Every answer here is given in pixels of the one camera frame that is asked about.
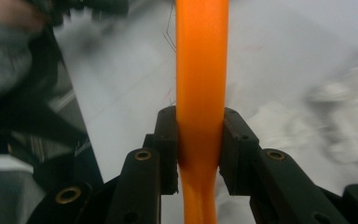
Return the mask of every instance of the black mechanical bracket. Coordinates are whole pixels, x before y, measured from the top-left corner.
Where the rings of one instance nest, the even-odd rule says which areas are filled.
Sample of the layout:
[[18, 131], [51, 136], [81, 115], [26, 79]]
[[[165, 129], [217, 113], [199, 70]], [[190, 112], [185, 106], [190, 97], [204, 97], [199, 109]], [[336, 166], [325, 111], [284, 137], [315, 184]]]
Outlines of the black mechanical bracket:
[[[95, 171], [85, 181], [57, 181], [28, 224], [159, 224], [160, 196], [178, 190], [177, 135], [170, 106], [158, 113], [143, 148], [128, 154], [120, 176], [101, 185], [87, 181]], [[251, 197], [257, 224], [358, 224], [358, 185], [347, 186], [340, 197], [313, 184], [288, 154], [258, 143], [242, 117], [227, 108], [220, 174], [230, 195]]]

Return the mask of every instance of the gray sleeve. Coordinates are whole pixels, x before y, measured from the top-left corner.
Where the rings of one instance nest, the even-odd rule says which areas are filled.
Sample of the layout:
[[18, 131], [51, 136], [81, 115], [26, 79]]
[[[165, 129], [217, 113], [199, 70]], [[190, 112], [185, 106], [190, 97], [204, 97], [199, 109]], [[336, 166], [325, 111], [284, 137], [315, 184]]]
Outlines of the gray sleeve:
[[0, 25], [0, 94], [15, 86], [31, 67], [30, 33]]

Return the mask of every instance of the person's arm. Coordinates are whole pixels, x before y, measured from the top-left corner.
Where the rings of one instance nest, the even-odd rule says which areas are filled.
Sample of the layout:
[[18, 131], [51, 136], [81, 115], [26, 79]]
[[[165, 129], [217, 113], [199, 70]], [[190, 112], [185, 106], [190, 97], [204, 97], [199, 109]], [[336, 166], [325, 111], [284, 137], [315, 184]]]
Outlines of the person's arm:
[[32, 63], [28, 41], [45, 22], [43, 14], [23, 0], [0, 0], [0, 94], [27, 74]]

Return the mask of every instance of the white floor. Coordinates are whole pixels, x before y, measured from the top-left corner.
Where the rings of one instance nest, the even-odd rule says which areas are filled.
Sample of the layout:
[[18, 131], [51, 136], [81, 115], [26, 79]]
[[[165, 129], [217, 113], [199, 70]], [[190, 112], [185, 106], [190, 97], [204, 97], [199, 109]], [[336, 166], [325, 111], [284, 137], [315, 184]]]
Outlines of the white floor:
[[[57, 29], [105, 181], [175, 100], [174, 20], [172, 0], [138, 0], [125, 20], [74, 13]], [[227, 107], [245, 119], [268, 102], [314, 117], [307, 93], [357, 63], [358, 0], [230, 1]], [[336, 163], [324, 150], [320, 137], [291, 155], [335, 193], [358, 183], [358, 163]], [[254, 223], [248, 199], [228, 198], [221, 180], [216, 200], [219, 223]], [[183, 223], [182, 210], [181, 195], [164, 196], [162, 223]]]

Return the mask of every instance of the orange hose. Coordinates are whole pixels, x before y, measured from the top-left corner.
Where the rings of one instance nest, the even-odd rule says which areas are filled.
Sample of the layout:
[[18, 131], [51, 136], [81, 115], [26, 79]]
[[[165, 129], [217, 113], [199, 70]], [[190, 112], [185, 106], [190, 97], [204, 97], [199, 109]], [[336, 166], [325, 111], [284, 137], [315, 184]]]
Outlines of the orange hose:
[[223, 130], [228, 0], [176, 1], [176, 120], [185, 224], [217, 223], [214, 181]]

